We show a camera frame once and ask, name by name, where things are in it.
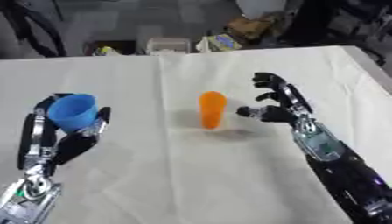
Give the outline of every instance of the table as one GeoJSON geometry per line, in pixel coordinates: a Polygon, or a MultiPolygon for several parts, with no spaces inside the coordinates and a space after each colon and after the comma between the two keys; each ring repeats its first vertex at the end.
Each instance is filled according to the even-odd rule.
{"type": "Polygon", "coordinates": [[[391,81],[361,51],[334,46],[0,61],[0,186],[20,175],[19,133],[34,103],[83,92],[113,108],[112,122],[96,147],[59,167],[65,191],[47,223],[349,223],[287,126],[233,114],[262,106],[250,82],[259,71],[297,85],[318,119],[392,181],[391,81]],[[216,131],[199,128],[206,90],[229,99],[216,131]]]}

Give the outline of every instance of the robotic hand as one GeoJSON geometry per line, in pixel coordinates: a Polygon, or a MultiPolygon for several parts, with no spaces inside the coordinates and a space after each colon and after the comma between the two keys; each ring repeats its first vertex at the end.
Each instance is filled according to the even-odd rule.
{"type": "Polygon", "coordinates": [[[288,123],[294,142],[326,190],[353,223],[392,223],[392,191],[382,178],[321,122],[291,84],[272,73],[256,73],[255,87],[273,91],[256,97],[272,99],[280,106],[238,108],[240,116],[263,122],[288,123]]]}
{"type": "Polygon", "coordinates": [[[110,108],[102,108],[90,126],[67,134],[57,142],[59,129],[46,116],[49,107],[61,97],[54,94],[34,108],[24,120],[17,157],[17,168],[24,177],[11,184],[0,198],[1,224],[40,224],[61,194],[61,184],[51,176],[63,165],[97,144],[109,123],[110,108]]]}

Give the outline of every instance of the gray carpet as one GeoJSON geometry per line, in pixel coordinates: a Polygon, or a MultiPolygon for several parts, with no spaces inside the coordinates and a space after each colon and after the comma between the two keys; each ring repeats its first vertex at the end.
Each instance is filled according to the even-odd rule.
{"type": "Polygon", "coordinates": [[[59,28],[69,56],[82,55],[92,40],[137,40],[144,48],[156,37],[199,39],[208,30],[221,31],[241,14],[233,0],[58,0],[61,22],[50,0],[34,0],[59,28]]]}

